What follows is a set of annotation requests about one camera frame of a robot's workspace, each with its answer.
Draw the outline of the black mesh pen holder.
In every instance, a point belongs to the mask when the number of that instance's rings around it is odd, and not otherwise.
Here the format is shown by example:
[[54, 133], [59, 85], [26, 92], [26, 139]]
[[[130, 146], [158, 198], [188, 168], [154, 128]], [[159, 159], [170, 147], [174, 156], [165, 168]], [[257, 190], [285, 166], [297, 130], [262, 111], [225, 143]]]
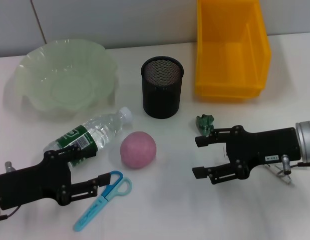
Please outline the black mesh pen holder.
[[176, 59], [156, 56], [141, 67], [143, 109], [156, 119], [167, 119], [179, 110], [184, 69]]

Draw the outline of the pale green glass fruit plate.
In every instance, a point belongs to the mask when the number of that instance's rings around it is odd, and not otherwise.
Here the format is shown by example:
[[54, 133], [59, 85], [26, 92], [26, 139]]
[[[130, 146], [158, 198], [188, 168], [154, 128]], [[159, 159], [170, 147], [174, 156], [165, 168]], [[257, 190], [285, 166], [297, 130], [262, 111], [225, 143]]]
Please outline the pale green glass fruit plate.
[[16, 118], [68, 122], [114, 106], [118, 65], [100, 44], [54, 40], [22, 58], [7, 81], [3, 106]]

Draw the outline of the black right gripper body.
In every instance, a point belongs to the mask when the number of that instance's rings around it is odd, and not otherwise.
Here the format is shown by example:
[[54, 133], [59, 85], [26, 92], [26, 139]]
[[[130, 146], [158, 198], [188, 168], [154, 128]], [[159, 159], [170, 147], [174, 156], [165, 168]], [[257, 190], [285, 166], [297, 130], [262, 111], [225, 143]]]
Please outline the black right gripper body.
[[242, 126], [231, 128], [226, 142], [229, 157], [227, 170], [240, 180], [247, 179], [251, 170], [259, 165], [301, 159], [300, 147], [294, 128], [283, 128], [250, 133]]

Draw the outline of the silver white pen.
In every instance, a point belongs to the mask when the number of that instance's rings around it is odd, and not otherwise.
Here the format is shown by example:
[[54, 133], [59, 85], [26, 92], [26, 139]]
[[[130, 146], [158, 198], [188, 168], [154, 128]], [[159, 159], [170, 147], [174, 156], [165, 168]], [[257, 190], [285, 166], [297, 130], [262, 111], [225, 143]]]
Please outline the silver white pen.
[[274, 175], [278, 180], [282, 181], [286, 185], [292, 184], [292, 179], [289, 175], [283, 173], [283, 168], [278, 164], [265, 164], [265, 169], [267, 169], [272, 175]]

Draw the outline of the pink peach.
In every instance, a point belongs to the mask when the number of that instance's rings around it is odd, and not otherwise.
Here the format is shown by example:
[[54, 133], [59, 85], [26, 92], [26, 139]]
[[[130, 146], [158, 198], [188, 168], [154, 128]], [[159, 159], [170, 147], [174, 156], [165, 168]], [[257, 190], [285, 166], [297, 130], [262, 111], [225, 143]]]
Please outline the pink peach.
[[129, 134], [120, 146], [122, 163], [132, 169], [141, 169], [149, 165], [155, 159], [156, 152], [154, 139], [143, 131]]

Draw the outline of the yellow plastic bin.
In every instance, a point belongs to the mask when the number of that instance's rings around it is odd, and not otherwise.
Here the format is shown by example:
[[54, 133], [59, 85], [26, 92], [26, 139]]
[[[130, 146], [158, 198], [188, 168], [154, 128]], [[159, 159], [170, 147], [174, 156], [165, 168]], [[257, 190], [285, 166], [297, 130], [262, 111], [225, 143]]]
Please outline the yellow plastic bin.
[[259, 0], [197, 0], [198, 97], [255, 98], [265, 88], [270, 61]]

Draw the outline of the clear water bottle green label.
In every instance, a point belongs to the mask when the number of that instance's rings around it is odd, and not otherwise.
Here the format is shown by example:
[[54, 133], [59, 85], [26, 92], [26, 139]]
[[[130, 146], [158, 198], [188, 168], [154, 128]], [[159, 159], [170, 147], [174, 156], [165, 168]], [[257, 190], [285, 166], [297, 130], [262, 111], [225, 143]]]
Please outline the clear water bottle green label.
[[127, 107], [122, 107], [116, 113], [102, 114], [70, 130], [58, 139], [49, 143], [44, 152], [57, 151], [71, 145], [80, 149], [101, 151], [122, 130], [123, 126], [132, 122], [132, 113]]

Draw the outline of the blue scissors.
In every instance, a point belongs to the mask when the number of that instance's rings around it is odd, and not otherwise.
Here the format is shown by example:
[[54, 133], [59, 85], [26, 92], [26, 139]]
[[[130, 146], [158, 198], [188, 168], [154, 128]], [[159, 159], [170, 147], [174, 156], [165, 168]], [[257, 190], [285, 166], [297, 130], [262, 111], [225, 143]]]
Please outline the blue scissors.
[[[73, 226], [75, 232], [80, 232], [84, 227], [111, 201], [114, 197], [125, 196], [132, 190], [132, 182], [129, 178], [124, 177], [120, 171], [114, 170], [110, 172], [110, 177], [118, 176], [113, 184], [106, 185], [103, 192], [94, 200], [90, 207], [76, 221]], [[127, 184], [127, 189], [124, 192], [119, 191], [119, 188]]]

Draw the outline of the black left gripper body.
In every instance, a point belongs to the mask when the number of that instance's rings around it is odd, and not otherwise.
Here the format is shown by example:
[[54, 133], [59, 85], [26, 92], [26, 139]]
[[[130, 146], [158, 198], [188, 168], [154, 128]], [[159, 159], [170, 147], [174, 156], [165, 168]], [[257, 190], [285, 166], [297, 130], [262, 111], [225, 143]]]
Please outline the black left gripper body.
[[0, 174], [0, 209], [8, 210], [44, 198], [66, 206], [71, 202], [71, 149], [47, 151], [34, 166]]

